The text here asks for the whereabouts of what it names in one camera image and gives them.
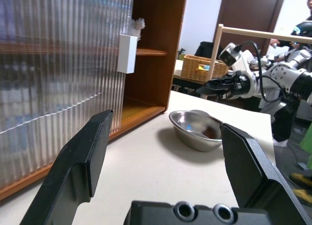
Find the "shelf board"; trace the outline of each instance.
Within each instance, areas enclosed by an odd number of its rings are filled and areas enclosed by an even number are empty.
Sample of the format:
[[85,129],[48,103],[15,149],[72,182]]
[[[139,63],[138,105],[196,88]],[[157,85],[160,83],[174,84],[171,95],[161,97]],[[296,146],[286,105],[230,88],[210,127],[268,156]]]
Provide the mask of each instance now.
[[[112,133],[109,139],[113,139],[122,133],[130,130],[131,128],[143,123],[151,117],[159,114],[165,110],[163,106],[153,106],[134,101],[132,99],[125,99],[122,109],[121,128]],[[52,165],[45,166],[44,168],[14,182],[7,187],[0,189],[0,201],[13,193],[21,190],[22,188],[34,183],[35,181],[43,178],[49,173]]]
[[[29,43],[3,43],[0,42],[0,54],[18,55],[18,54],[49,54],[49,53],[65,53],[68,48],[73,52],[80,51],[80,47],[74,48],[73,46],[60,46],[60,45],[40,45],[40,44],[29,44]],[[116,47],[84,47],[83,52],[100,54],[103,52],[116,52]],[[166,56],[167,52],[150,49],[150,48],[138,48],[136,51],[138,56]]]
[[149,48],[138,48],[136,51],[137,56],[166,56],[167,52],[149,49]]
[[164,106],[148,105],[125,98],[122,108],[121,128],[110,135],[110,140],[165,111]]

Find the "table surface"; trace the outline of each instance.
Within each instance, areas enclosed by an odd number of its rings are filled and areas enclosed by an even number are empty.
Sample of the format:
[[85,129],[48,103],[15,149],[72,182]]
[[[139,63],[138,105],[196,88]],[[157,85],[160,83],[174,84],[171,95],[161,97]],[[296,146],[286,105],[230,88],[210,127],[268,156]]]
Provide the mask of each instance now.
[[[73,224],[121,225],[132,200],[237,206],[222,147],[197,152],[185,146],[173,131],[168,114],[192,109],[248,132],[275,162],[269,115],[171,92],[165,114],[108,145],[95,197],[78,207]],[[39,187],[29,186],[0,202],[0,225],[19,224]]]

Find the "wooden frame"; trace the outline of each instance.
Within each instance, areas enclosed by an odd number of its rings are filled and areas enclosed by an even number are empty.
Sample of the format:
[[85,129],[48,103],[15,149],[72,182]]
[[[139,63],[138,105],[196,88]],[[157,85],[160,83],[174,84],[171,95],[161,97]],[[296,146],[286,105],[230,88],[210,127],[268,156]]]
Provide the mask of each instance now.
[[309,38],[309,37],[279,35],[279,34],[274,34],[271,32],[253,31],[253,30],[225,27],[223,26],[223,24],[219,24],[217,28],[216,36],[215,36],[213,54],[211,56],[210,68],[212,69],[210,70],[210,74],[208,77],[209,80],[211,79],[212,71],[214,69],[216,55],[218,53],[218,49],[220,46],[222,33],[230,33],[230,34],[259,37],[259,38],[265,38],[265,39],[278,39],[282,41],[293,41],[293,42],[299,42],[299,43],[312,44],[312,38]]

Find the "door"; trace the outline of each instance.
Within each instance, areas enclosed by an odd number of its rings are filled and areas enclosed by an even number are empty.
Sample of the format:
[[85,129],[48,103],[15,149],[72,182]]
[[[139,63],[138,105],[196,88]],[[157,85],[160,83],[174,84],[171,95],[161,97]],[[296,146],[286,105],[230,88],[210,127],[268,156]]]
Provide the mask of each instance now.
[[[227,27],[273,32],[283,1],[222,0],[217,25],[221,23]],[[267,51],[270,42],[257,37],[224,33],[220,45],[224,48],[231,42],[242,43],[244,41],[255,41],[263,52]]]

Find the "black chair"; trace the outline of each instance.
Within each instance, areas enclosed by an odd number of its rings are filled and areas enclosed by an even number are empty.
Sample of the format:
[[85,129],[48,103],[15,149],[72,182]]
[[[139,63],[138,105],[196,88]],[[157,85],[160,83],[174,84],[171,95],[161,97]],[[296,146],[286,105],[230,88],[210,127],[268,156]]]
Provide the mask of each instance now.
[[[203,57],[203,58],[211,58],[213,49],[214,49],[214,44],[212,42],[201,42],[195,56],[198,57]],[[223,48],[219,46],[218,53],[217,53],[217,59],[219,58],[220,53],[222,52]]]

